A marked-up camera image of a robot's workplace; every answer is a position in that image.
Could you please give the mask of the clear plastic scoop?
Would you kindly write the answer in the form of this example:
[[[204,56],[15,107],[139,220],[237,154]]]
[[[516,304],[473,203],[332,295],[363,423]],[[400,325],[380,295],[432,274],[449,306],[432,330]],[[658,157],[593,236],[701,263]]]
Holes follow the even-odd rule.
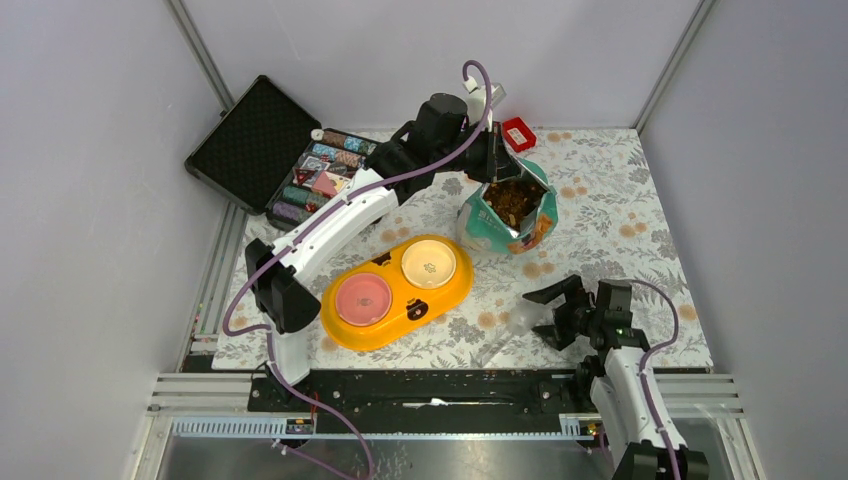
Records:
[[[550,318],[541,314],[518,317],[506,314],[506,319],[504,328],[481,347],[477,367],[524,368],[539,362],[538,357],[546,346],[532,328],[548,324]]]

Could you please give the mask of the green dog food bag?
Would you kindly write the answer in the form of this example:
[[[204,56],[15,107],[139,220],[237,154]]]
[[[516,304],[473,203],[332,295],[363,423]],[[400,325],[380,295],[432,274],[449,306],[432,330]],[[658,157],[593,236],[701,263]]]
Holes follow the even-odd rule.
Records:
[[[519,176],[479,187],[457,217],[460,243],[472,250],[519,255],[536,248],[556,228],[556,193],[543,169],[518,161]]]

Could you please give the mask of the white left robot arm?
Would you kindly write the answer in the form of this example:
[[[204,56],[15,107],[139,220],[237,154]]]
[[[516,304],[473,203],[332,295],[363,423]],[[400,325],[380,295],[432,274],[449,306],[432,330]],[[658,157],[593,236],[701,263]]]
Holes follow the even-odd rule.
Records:
[[[500,85],[469,87],[462,100],[434,94],[415,119],[379,144],[340,193],[274,245],[254,241],[245,260],[248,279],[240,295],[252,293],[268,319],[257,325],[266,335],[272,398],[288,411],[309,401],[310,372],[300,332],[319,314],[321,303],[307,289],[316,271],[366,226],[428,188],[436,174],[463,172],[481,183],[519,174],[507,152],[492,110],[504,93]]]

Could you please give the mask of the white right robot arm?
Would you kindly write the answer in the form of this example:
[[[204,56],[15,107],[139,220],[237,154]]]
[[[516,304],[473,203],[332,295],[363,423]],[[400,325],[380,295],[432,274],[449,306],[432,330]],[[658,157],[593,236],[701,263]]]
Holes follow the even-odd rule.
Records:
[[[599,441],[616,479],[706,479],[704,453],[689,448],[662,398],[652,356],[676,342],[680,319],[672,316],[670,339],[650,344],[633,325],[636,279],[601,280],[596,292],[578,275],[522,294],[514,317],[550,347],[562,351],[578,337],[594,352],[575,370],[573,396],[583,410],[601,416]]]

